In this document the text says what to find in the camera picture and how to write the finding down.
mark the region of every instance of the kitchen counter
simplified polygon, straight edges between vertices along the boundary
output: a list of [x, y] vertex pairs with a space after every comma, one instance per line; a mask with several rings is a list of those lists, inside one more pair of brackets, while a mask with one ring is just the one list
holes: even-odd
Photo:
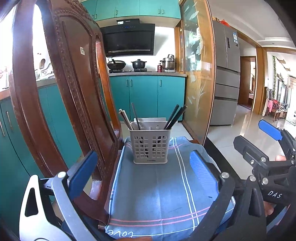
[[[42, 87], [47, 86], [47, 85], [53, 85], [53, 84], [56, 84], [56, 82], [57, 81], [56, 81], [55, 78], [36, 81], [37, 88], [42, 88]], [[8, 98], [8, 97], [10, 97], [9, 88], [8, 89], [1, 89], [0, 90], [0, 100], [3, 100], [3, 99]]]
[[131, 75], [161, 75], [161, 76], [175, 76], [175, 77], [187, 77], [186, 74], [180, 74], [177, 72], [119, 72], [119, 73], [113, 73], [109, 74], [110, 77], [112, 76], [131, 76]]

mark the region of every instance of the glass cabinet door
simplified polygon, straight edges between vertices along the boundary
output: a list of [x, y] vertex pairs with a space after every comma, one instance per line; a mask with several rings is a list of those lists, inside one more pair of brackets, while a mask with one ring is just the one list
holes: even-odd
[[184, 121], [202, 144], [210, 123], [216, 71], [212, 16], [207, 0], [184, 1], [181, 18], [188, 106]]

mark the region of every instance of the range hood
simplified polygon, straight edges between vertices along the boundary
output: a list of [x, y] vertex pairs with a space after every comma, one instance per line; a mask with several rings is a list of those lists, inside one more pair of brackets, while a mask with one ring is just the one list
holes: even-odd
[[117, 20], [117, 25], [101, 28], [106, 57], [153, 55], [155, 24], [139, 19]]

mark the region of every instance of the wooden chair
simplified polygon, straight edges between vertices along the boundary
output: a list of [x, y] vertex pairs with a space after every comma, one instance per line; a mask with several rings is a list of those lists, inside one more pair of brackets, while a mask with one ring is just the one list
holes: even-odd
[[[78, 0], [22, 0], [13, 25], [13, 67], [10, 94], [26, 144], [45, 177], [68, 168], [44, 118], [35, 81], [32, 47], [34, 5], [42, 22], [57, 85], [84, 155], [98, 153], [90, 195], [75, 204], [89, 217], [107, 224], [104, 206], [113, 170], [123, 146], [120, 122], [114, 109], [99, 26]], [[104, 96], [113, 128], [107, 117]]]

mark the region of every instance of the doorway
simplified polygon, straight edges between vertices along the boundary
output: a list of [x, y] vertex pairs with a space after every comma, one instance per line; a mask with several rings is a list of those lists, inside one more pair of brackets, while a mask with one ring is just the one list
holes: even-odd
[[256, 56], [240, 57], [240, 83], [239, 97], [237, 103], [249, 110], [253, 109], [256, 80], [257, 80], [257, 60]]

